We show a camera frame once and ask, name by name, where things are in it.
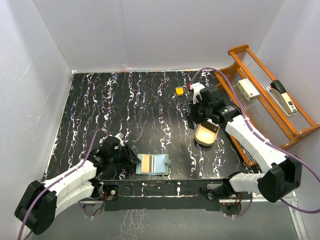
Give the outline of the gold credit card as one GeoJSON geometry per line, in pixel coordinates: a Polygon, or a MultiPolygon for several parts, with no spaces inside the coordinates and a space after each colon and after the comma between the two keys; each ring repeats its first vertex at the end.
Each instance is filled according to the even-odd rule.
{"type": "Polygon", "coordinates": [[[141,172],[144,174],[153,174],[154,173],[154,155],[151,154],[142,154],[141,155],[141,172]]]}

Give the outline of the green card holder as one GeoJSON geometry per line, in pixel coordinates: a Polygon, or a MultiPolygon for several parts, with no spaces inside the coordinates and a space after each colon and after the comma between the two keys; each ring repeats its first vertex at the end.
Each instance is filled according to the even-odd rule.
{"type": "Polygon", "coordinates": [[[138,154],[140,162],[136,165],[135,173],[144,176],[168,176],[171,160],[167,153],[138,154]]]}

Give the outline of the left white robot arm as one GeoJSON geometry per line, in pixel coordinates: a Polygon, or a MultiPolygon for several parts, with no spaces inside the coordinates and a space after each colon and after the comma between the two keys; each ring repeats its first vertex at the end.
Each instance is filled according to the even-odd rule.
{"type": "Polygon", "coordinates": [[[25,228],[35,235],[42,234],[61,212],[82,199],[99,199],[104,188],[97,177],[109,167],[124,169],[140,163],[132,148],[117,134],[108,136],[100,147],[89,148],[84,160],[60,175],[44,182],[31,182],[14,212],[21,221],[18,239],[22,239],[25,228]]]}

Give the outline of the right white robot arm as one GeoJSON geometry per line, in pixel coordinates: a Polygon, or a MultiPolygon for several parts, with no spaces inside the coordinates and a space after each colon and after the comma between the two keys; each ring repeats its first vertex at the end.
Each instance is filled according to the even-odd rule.
{"type": "Polygon", "coordinates": [[[243,117],[235,104],[227,105],[220,90],[201,83],[189,86],[192,100],[186,114],[188,126],[211,120],[219,125],[244,147],[258,163],[262,173],[235,172],[222,180],[222,185],[212,189],[218,197],[235,198],[241,192],[261,194],[271,203],[277,202],[301,185],[302,164],[296,159],[269,145],[266,139],[243,117]]]}

